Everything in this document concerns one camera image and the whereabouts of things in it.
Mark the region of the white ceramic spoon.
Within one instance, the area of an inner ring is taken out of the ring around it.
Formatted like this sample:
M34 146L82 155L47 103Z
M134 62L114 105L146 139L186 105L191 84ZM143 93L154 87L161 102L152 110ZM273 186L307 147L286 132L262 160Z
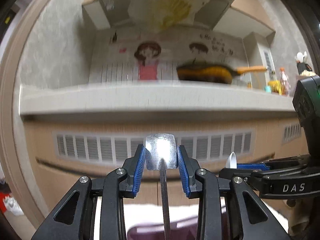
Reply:
M229 155L225 168L237 169L237 160L234 152Z

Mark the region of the small side ventilation grille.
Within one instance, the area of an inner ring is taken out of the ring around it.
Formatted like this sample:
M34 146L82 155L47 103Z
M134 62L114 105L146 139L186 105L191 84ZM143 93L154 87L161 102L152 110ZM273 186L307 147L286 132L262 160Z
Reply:
M283 139L282 139L282 143L288 143L291 142L297 138L300 138L302 135L302 128L300 126L300 124L296 123L296 124L289 124L284 126L284 130L283 130Z

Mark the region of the purple utensil holder bin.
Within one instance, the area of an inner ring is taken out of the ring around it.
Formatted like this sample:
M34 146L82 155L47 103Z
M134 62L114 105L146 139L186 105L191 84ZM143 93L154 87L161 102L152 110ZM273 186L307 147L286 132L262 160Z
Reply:
M171 239L196 239L197 217L170 223ZM163 224L137 225L127 232L127 239L165 239Z

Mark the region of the white towel mat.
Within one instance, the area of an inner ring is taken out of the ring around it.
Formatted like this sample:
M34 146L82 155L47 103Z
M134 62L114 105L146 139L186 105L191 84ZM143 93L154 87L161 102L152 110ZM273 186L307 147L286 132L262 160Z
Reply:
M178 220L197 217L199 215L199 202L198 199L188 200L187 202L197 202L194 205L182 205L182 206L170 206L169 215L170 222L175 222ZM227 227L227 210L225 204L225 198L220 197L221 203L221 215L222 215L222 231L223 239L227 239L228 227ZM100 239L100 217L102 215L101 211L102 197L98 197L95 217L94 217L94 229L93 229L93 239ZM289 225L288 220L270 207L264 202L267 208L271 211L277 221L281 224L284 230L288 233ZM124 221L125 221L125 232L127 239L127 232L130 228L137 225L146 224L163 224L163 210L162 206L153 204L124 204Z

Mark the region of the grey ventilation grille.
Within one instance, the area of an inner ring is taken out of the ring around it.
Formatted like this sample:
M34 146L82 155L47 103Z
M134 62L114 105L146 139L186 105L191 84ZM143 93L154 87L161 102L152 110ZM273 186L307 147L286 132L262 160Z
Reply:
M253 129L235 129L221 131L173 132L177 146L183 145L189 157L199 162L227 159L231 153L251 154L254 150L255 131ZM132 133L52 133L55 154L83 163L101 165L121 165L126 158L133 156L138 145L147 150L158 146L167 150L169 144L161 139L150 142L148 132Z

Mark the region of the orange cap bottle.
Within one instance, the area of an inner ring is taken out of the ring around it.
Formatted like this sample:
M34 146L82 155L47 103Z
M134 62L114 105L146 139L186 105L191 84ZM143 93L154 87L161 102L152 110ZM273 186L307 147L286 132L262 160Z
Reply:
M285 96L289 96L290 82L287 74L285 73L285 69L283 67L280 68L280 86L281 86L281 94Z

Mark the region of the yellow container on counter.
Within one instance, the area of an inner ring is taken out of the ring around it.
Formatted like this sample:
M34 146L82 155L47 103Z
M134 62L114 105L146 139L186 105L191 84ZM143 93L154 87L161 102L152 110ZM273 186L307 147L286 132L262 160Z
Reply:
M281 84L279 80L269 81L267 85L270 87L272 93L282 94Z

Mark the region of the utensil cup with spoons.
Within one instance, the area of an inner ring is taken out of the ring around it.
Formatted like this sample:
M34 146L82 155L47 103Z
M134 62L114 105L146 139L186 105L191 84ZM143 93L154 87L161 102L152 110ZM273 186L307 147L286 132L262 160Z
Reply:
M307 63L308 55L307 52L298 52L296 55L296 64L298 74L300 76L315 76L316 73Z

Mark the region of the range hood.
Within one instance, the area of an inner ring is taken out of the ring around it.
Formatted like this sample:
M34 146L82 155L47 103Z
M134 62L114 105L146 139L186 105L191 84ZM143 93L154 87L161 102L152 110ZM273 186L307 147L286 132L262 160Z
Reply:
M234 0L98 0L111 27L159 33L175 25L212 30Z

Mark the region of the cartoon wall sticker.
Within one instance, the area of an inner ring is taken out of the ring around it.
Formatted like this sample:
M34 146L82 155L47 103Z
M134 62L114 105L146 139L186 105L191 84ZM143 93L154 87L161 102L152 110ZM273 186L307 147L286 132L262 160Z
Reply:
M135 27L99 31L90 83L177 80L176 68L193 61L247 66L242 39L187 27L147 33Z

